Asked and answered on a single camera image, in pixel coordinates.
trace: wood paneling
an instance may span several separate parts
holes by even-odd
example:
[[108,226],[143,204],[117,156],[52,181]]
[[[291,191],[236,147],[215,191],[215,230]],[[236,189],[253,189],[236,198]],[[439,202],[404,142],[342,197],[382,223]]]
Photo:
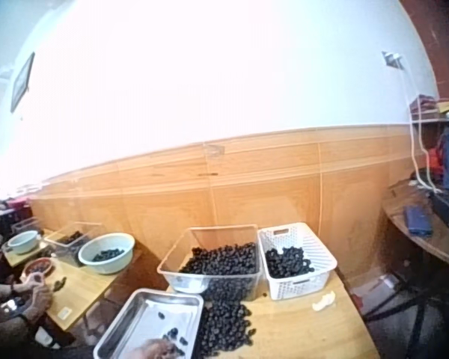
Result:
[[216,223],[272,227],[306,222],[316,233],[320,222],[320,176],[213,187]]
[[51,179],[32,206],[50,229],[80,220],[131,233],[144,251],[140,275],[157,286],[159,261],[187,227],[297,221],[353,279],[379,267],[382,193],[412,171],[407,125],[303,129],[77,170]]
[[160,259],[186,228],[213,225],[209,190],[128,194],[123,202],[133,235]]
[[377,224],[387,187],[388,163],[323,174],[320,238],[347,277],[373,268],[379,247]]
[[102,223],[108,233],[131,233],[121,196],[81,197],[79,205],[84,221]]

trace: bowl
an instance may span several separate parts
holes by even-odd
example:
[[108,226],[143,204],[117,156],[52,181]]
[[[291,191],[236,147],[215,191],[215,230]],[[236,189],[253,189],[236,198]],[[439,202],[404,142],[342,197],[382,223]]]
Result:
[[[96,237],[85,244],[78,253],[80,262],[90,267],[98,274],[113,274],[125,268],[133,258],[135,239],[126,233],[110,233]],[[94,262],[93,258],[101,251],[111,249],[123,250],[123,253],[101,262]]]
[[25,276],[28,277],[31,273],[36,272],[36,270],[34,270],[34,267],[36,267],[37,265],[43,267],[43,270],[39,270],[39,272],[43,273],[45,277],[52,272],[53,263],[50,258],[38,258],[37,260],[33,260],[30,263],[27,263],[27,265],[23,269],[23,273],[25,274]]
[[38,232],[36,230],[28,230],[14,236],[7,242],[7,245],[15,253],[24,254],[31,251],[38,245],[37,236]]

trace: stainless steel tray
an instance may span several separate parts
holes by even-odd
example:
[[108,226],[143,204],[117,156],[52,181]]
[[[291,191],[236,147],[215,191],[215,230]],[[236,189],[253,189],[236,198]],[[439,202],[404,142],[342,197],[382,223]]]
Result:
[[[161,339],[172,328],[178,329],[176,344],[191,358],[200,324],[203,299],[199,295],[138,289],[126,301],[110,324],[93,355],[95,359],[119,359],[148,339]],[[165,315],[158,317],[158,312]],[[187,346],[180,344],[183,337]]]

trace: paper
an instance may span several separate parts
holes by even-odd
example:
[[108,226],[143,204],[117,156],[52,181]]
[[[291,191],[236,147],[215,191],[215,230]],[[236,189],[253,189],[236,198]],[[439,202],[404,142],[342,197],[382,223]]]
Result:
[[64,307],[62,310],[60,310],[60,313],[58,313],[58,318],[61,320],[65,320],[70,313],[72,313],[72,310],[69,307]]

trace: white plastic basket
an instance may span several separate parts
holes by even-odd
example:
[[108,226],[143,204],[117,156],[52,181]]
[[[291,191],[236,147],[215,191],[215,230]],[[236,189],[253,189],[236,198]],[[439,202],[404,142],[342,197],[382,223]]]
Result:
[[[337,267],[336,259],[307,224],[294,223],[263,228],[258,231],[258,236],[272,300],[294,298],[321,290],[326,285],[330,271]],[[314,271],[289,278],[271,277],[265,253],[276,248],[278,253],[282,254],[283,248],[289,247],[302,248],[305,259],[311,261],[310,266]]]

